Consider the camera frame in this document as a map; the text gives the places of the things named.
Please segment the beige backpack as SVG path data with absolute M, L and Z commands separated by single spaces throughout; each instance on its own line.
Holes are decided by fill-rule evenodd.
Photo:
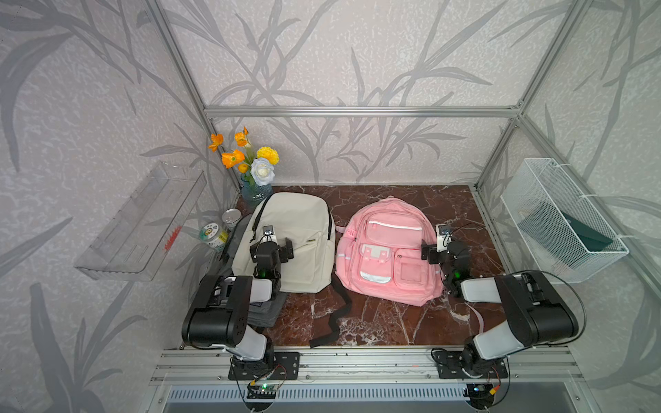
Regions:
M 260 242 L 263 227 L 273 225 L 277 244 L 290 239 L 294 258 L 282 264 L 281 292 L 317 294 L 332 286 L 344 305 L 329 318 L 330 333 L 309 342 L 312 348 L 331 345 L 339 339 L 339 320 L 349 315 L 352 300 L 335 274 L 336 226 L 325 200 L 310 194 L 279 192 L 256 207 L 232 263 L 234 275 L 253 275 L 256 264 L 250 248 Z

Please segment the grey backpack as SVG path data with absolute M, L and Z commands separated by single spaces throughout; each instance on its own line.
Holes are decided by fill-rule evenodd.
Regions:
M 229 235 L 227 244 L 218 260 L 217 275 L 228 277 L 232 275 L 232 263 L 239 249 L 241 239 L 251 220 L 251 215 L 244 216 Z M 248 324 L 252 327 L 274 327 L 280 317 L 282 308 L 287 301 L 288 293 L 276 292 L 274 299 L 268 302 L 252 303 L 249 309 Z

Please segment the pink backpack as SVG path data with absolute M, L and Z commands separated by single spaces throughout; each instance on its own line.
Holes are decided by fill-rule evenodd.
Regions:
M 421 259 L 436 226 L 415 206 L 389 197 L 359 210 L 337 246 L 335 274 L 349 291 L 424 306 L 447 294 L 442 270 Z

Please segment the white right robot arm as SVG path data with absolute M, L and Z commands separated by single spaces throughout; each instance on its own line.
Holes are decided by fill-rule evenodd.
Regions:
M 500 304 L 505 320 L 468 338 L 463 349 L 435 348 L 430 356 L 441 379 L 486 379 L 492 373 L 505 378 L 505 360 L 536 345 L 565 345 L 586 327 L 549 281 L 553 274 L 522 270 L 509 275 L 475 278 L 466 244 L 450 242 L 444 248 L 422 244 L 423 260 L 442 270 L 446 293 L 464 303 Z

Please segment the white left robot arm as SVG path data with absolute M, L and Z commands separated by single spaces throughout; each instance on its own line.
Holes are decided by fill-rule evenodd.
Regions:
M 250 306 L 280 294 L 282 264 L 293 258 L 290 239 L 280 246 L 264 236 L 251 246 L 255 275 L 205 275 L 182 323 L 183 344 L 225 349 L 241 367 L 273 368 L 273 344 L 249 326 Z

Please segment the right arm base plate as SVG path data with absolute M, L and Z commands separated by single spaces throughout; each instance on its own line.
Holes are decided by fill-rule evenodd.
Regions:
M 430 356 L 440 379 L 502 380 L 510 376 L 504 359 L 484 360 L 468 350 L 442 348 L 432 349 Z

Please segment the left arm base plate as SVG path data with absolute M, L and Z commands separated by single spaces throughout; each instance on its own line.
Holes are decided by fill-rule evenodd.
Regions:
M 297 380 L 301 366 L 299 352 L 267 352 L 259 361 L 230 359 L 229 380 Z

